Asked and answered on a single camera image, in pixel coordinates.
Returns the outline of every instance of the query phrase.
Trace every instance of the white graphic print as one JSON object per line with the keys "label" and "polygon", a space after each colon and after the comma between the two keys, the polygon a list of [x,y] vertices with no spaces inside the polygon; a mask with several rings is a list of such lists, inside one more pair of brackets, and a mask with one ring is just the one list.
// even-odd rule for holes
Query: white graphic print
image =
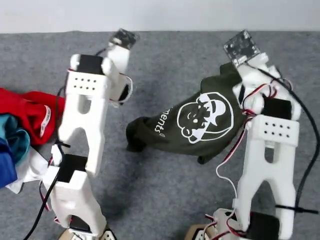
{"label": "white graphic print", "polygon": [[226,135],[234,126],[230,102],[219,92],[201,94],[195,102],[180,107],[176,123],[191,144],[212,141]]}

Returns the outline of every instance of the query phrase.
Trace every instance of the circuit board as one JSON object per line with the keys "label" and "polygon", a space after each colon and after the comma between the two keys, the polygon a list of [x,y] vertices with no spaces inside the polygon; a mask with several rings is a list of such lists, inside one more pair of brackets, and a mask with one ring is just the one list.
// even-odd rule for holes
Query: circuit board
{"label": "circuit board", "polygon": [[120,28],[119,31],[110,38],[109,42],[130,50],[138,39],[138,35]]}
{"label": "circuit board", "polygon": [[260,54],[259,48],[247,30],[229,39],[224,44],[224,50],[236,68]]}

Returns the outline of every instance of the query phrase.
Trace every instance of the teal cloth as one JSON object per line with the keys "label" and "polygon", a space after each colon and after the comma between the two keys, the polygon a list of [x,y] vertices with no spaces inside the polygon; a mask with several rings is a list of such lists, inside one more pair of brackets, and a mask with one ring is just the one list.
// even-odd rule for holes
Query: teal cloth
{"label": "teal cloth", "polygon": [[30,137],[26,130],[18,127],[18,120],[13,115],[0,115],[0,138],[10,147],[13,163],[19,165],[29,151]]}

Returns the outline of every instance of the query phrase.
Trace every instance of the black wire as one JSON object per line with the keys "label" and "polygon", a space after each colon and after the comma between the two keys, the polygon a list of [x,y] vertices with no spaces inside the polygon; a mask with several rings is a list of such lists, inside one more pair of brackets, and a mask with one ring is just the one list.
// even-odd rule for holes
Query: black wire
{"label": "black wire", "polygon": [[104,53],[107,50],[107,48],[102,48],[101,50],[97,51],[94,55],[95,56],[100,56],[102,53]]}
{"label": "black wire", "polygon": [[83,238],[80,237],[78,234],[73,233],[73,235],[75,235],[78,239],[83,240]]}
{"label": "black wire", "polygon": [[53,182],[52,182],[51,186],[49,187],[48,192],[47,192],[46,195],[45,195],[45,198],[44,198],[44,200],[43,200],[43,202],[42,202],[42,205],[41,205],[41,207],[40,207],[40,210],[39,210],[39,212],[38,212],[38,215],[36,216],[36,219],[35,219],[35,221],[34,221],[34,223],[33,223],[33,226],[32,226],[32,228],[31,228],[31,230],[30,230],[29,233],[24,237],[23,240],[29,239],[29,237],[31,236],[31,234],[32,234],[32,233],[34,232],[34,230],[36,229],[36,227],[37,227],[37,225],[38,225],[38,223],[39,223],[39,220],[40,220],[40,218],[41,218],[41,215],[42,215],[42,213],[44,212],[46,203],[47,203],[47,201],[48,201],[48,199],[49,199],[49,195],[50,195],[52,189],[54,188],[54,186],[55,186],[55,184],[56,184],[56,182],[57,182],[57,180],[58,180],[58,174],[59,174],[59,171],[58,171],[57,175],[55,176],[55,178],[53,179]]}
{"label": "black wire", "polygon": [[[62,87],[59,88],[57,94],[56,94],[56,98],[55,98],[55,123],[54,123],[54,131],[55,131],[55,134],[56,134],[56,141],[55,143],[57,144],[58,146],[58,149],[60,150],[61,152],[61,155],[62,155],[62,161],[61,161],[61,165],[63,164],[64,162],[64,152],[62,150],[62,147],[61,145],[65,146],[65,147],[69,147],[68,145],[66,144],[61,144],[60,140],[59,140],[59,134],[58,134],[58,128],[59,128],[59,125],[60,125],[60,120],[61,118],[59,117],[59,97],[61,95],[61,92],[63,91],[64,93],[64,97],[66,96],[66,85],[67,85],[67,80],[68,80],[68,74],[66,75],[65,77],[65,80],[64,80],[64,85]],[[46,203],[48,202],[48,199],[49,199],[49,196],[54,188],[54,186],[56,185],[57,181],[58,181],[58,176],[59,176],[59,173],[60,173],[60,170],[62,169],[62,167],[59,168],[56,176],[54,177],[48,191],[46,192],[46,195],[44,197],[44,200],[42,202],[42,205],[40,207],[40,210],[38,212],[38,215],[36,216],[35,218],[35,221],[33,223],[33,226],[31,228],[31,230],[28,232],[28,234],[24,237],[23,240],[27,240],[29,239],[29,237],[32,235],[32,233],[34,232],[34,230],[36,229],[38,223],[39,223],[39,220],[41,218],[41,215],[42,213],[44,212],[45,210],[45,207],[46,207]]]}
{"label": "black wire", "polygon": [[262,74],[272,78],[273,80],[275,80],[277,83],[279,83],[281,86],[283,86],[286,90],[288,90],[288,92],[293,96],[293,98],[300,104],[300,106],[302,107],[302,109],[305,111],[305,114],[307,115],[311,125],[312,125],[312,128],[313,128],[313,131],[314,131],[314,134],[315,134],[315,139],[316,139],[316,145],[315,145],[315,151],[314,151],[314,154],[313,154],[313,157],[309,163],[309,165],[307,166],[306,170],[304,171],[304,174],[300,180],[300,183],[299,183],[299,186],[298,186],[298,189],[296,191],[296,197],[295,197],[295,208],[297,209],[300,209],[299,208],[299,203],[300,203],[300,199],[301,199],[301,196],[302,196],[302,192],[303,192],[303,189],[304,189],[304,186],[305,186],[305,183],[306,183],[306,180],[310,174],[310,171],[311,169],[313,168],[318,156],[319,156],[319,150],[320,150],[320,135],[319,135],[319,131],[318,131],[318,128],[317,128],[317,125],[316,125],[316,122],[315,122],[315,119],[312,117],[311,113],[309,112],[308,108],[306,107],[306,105],[302,102],[302,100],[295,94],[294,91],[292,91],[290,88],[288,88],[286,86],[285,83],[283,83],[281,81],[281,78],[276,78],[274,76],[272,76],[270,73],[268,73],[267,71],[263,70],[263,69],[260,69],[260,68],[256,68],[254,66],[251,66],[249,63],[246,63],[247,66],[253,68],[253,69],[256,69],[258,71],[260,71]]}

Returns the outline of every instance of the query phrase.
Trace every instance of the dark green t-shirt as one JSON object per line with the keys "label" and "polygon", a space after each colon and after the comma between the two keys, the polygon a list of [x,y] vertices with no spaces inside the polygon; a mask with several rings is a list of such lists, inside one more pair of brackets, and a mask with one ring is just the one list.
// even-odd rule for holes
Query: dark green t-shirt
{"label": "dark green t-shirt", "polygon": [[154,117],[139,117],[128,124],[128,151],[151,146],[166,152],[198,156],[201,164],[219,154],[243,125],[233,86],[241,77],[231,63],[221,75],[204,78],[200,91]]}

